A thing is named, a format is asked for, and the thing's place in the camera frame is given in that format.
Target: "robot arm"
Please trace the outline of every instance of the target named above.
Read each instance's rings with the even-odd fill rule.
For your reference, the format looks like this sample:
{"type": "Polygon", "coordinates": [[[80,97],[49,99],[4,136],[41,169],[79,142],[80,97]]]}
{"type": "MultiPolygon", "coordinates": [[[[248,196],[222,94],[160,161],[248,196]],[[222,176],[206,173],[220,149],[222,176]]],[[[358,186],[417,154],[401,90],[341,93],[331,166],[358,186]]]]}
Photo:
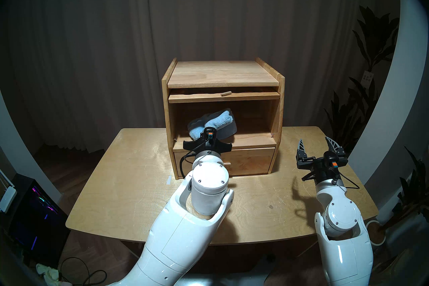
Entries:
{"type": "Polygon", "coordinates": [[[323,213],[314,216],[320,255],[326,280],[331,286],[368,285],[372,269],[372,248],[361,213],[348,199],[339,167],[348,162],[344,150],[326,137],[329,150],[321,158],[307,157],[302,140],[298,144],[296,164],[311,172],[303,181],[314,180],[316,198],[323,205],[323,213]],[[352,238],[330,240],[353,230],[352,238]]]}
{"type": "Polygon", "coordinates": [[[228,190],[211,219],[199,219],[186,210],[191,180],[192,171],[156,218],[136,265],[112,285],[173,286],[201,258],[234,200],[234,191],[228,190]]]}
{"type": "Polygon", "coordinates": [[[200,140],[187,142],[184,148],[186,146],[199,153],[192,170],[153,223],[137,263],[125,278],[112,285],[173,286],[201,258],[226,216],[234,200],[234,191],[227,189],[228,171],[220,159],[220,152],[231,151],[231,144],[217,140],[216,130],[208,127],[200,140]],[[193,184],[194,175],[200,180],[193,184]],[[203,183],[199,183],[201,178],[204,179],[203,183]],[[201,187],[205,179],[210,184],[214,183],[210,190],[220,185],[217,195],[206,195],[207,202],[201,202],[204,195],[196,196],[203,210],[208,211],[206,214],[215,212],[209,220],[199,219],[186,209],[192,187],[201,187]],[[216,208],[212,208],[213,202],[215,206],[219,206],[220,202],[217,212],[216,208]]]}

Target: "drawer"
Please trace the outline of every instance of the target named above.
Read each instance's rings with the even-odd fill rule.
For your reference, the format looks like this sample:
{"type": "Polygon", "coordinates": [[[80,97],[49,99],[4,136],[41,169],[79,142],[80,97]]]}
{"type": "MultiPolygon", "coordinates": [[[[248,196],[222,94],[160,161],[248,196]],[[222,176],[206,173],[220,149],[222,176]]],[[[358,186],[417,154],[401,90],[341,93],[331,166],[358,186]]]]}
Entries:
{"type": "MultiPolygon", "coordinates": [[[[236,175],[250,175],[250,174],[267,174],[274,154],[275,147],[264,147],[259,149],[238,149],[226,152],[221,155],[224,163],[231,163],[226,165],[230,176],[236,175]]],[[[177,170],[180,174],[180,159],[187,152],[174,152],[174,158],[177,165],[177,170]]],[[[185,176],[191,171],[194,157],[187,158],[190,163],[184,161],[182,163],[183,173],[185,176]]]]}

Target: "white cloth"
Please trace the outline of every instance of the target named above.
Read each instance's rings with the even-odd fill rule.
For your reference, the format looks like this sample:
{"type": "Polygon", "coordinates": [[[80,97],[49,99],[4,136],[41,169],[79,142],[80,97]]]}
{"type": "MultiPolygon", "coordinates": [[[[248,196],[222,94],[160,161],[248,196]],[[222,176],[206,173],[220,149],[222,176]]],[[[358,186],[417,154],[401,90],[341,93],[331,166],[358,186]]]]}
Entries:
{"type": "Polygon", "coordinates": [[[364,68],[359,5],[375,0],[8,0],[2,33],[45,143],[91,152],[121,128],[165,125],[174,57],[259,56],[286,77],[284,125],[329,128],[332,91],[364,68]]]}

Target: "white tag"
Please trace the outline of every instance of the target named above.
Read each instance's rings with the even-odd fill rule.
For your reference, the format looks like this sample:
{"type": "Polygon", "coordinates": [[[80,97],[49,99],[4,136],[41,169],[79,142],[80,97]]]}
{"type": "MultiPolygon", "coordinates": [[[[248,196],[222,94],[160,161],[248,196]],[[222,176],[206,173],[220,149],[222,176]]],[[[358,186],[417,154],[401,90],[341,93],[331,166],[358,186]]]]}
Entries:
{"type": "Polygon", "coordinates": [[[360,81],[360,84],[366,88],[369,89],[369,86],[371,85],[372,78],[374,77],[374,74],[372,72],[364,71],[362,80],[360,81]]]}

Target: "wooden shelf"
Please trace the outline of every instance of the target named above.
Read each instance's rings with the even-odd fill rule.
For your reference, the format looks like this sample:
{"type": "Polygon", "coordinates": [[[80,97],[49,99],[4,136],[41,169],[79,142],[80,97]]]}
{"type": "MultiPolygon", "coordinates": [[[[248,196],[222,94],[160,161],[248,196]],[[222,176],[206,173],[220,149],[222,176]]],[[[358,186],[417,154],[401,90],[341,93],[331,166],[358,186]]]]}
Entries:
{"type": "Polygon", "coordinates": [[[278,81],[255,61],[177,62],[169,89],[184,87],[278,86],[278,81]]]}
{"type": "MultiPolygon", "coordinates": [[[[191,141],[192,138],[186,135],[179,135],[177,141],[173,145],[174,152],[186,151],[183,149],[183,141],[191,141]]],[[[224,143],[232,143],[233,150],[250,149],[257,147],[275,147],[276,142],[271,133],[239,133],[223,139],[224,143]]]]}
{"type": "Polygon", "coordinates": [[[273,89],[260,89],[260,91],[235,91],[237,89],[223,88],[222,91],[206,91],[206,93],[193,93],[196,89],[174,89],[168,97],[170,104],[184,102],[217,102],[237,100],[273,100],[280,99],[280,94],[273,89]],[[222,92],[231,91],[227,96],[221,96],[222,92]]]}
{"type": "Polygon", "coordinates": [[[193,62],[175,58],[161,83],[167,144],[176,180],[177,162],[187,152],[183,142],[192,140],[188,124],[225,109],[232,112],[237,126],[234,135],[222,140],[232,144],[232,151],[223,155],[230,159],[230,174],[271,173],[281,141],[283,75],[258,57],[254,61],[193,62]]]}

